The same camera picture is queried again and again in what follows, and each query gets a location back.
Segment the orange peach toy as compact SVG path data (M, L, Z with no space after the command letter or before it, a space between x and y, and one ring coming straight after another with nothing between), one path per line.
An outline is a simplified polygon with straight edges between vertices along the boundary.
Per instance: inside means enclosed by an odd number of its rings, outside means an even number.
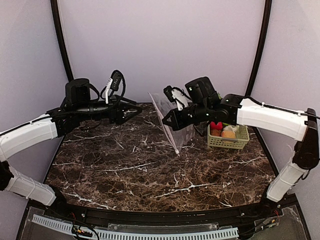
M221 132L221 137L222 138L228 138L228 139L235 139L236 138L236 134L232 130L223 130Z

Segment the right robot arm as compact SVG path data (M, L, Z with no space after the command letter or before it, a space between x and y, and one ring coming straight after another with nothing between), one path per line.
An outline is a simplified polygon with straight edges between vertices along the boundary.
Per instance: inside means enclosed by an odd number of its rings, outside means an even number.
M168 100L177 104L162 119L173 131L214 122L261 128L296 140L294 155L266 190L268 200L279 202L303 175L319 164L319 117L312 108L290 110L237 94L220 97L206 76L186 83L185 88L187 92L168 85L163 90Z

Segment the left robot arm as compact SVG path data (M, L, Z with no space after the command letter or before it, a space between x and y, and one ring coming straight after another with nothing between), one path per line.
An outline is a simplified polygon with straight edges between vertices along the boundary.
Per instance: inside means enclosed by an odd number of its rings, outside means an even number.
M110 124L122 125L139 115L142 108L122 94L115 95L124 77L113 73L99 92L87 78L78 78L65 85L65 98L60 107L47 111L38 118L0 134L0 189L45 206L63 201L64 196L55 187L40 183L12 167L8 160L13 155L38 143L60 138L88 120L108 119Z

